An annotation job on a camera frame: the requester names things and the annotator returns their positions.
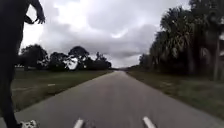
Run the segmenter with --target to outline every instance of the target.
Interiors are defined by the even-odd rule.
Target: vegetation
[[[136,79],[193,107],[224,119],[224,84],[202,77],[128,71]]]
[[[108,71],[17,71],[12,85],[15,110],[29,107],[50,96],[108,73]]]
[[[92,60],[89,52],[81,46],[73,47],[68,55],[54,52],[49,58],[46,50],[37,44],[22,49],[17,65],[23,66],[25,71],[29,68],[50,71],[107,70],[112,66],[99,52],[96,54],[96,60]]]
[[[160,23],[161,31],[156,34],[149,55],[143,55],[140,64],[160,72],[213,72],[216,79],[221,67],[219,36],[223,32],[221,21],[224,2],[190,0],[189,4],[191,10],[175,7],[164,14]]]
[[[163,15],[161,31],[149,53],[128,73],[224,119],[224,85],[217,81],[222,73],[220,53],[224,47],[219,36],[224,30],[224,1],[190,0],[189,5],[190,10],[175,7]]]

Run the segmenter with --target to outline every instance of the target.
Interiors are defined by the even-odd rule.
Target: grass verge
[[[41,100],[108,72],[77,71],[52,73],[45,71],[17,71],[12,84],[15,111],[20,111]]]
[[[128,71],[127,73],[173,98],[224,119],[223,82],[140,71]]]

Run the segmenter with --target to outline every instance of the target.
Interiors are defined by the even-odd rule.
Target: sneaker
[[[21,128],[38,128],[38,124],[34,120],[30,122],[21,122]]]

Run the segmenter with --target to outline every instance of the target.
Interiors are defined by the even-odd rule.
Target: cloudy sky
[[[105,54],[114,67],[138,63],[148,53],[160,18],[171,7],[188,8],[188,0],[40,0],[47,22],[25,25],[22,47],[41,44],[48,53],[68,53],[83,46]],[[35,11],[28,15],[35,19]]]

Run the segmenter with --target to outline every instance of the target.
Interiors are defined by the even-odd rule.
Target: road
[[[83,83],[16,114],[35,119],[40,128],[73,128],[80,117],[96,128],[143,128],[148,116],[157,128],[222,128],[224,123],[196,110],[124,72]]]

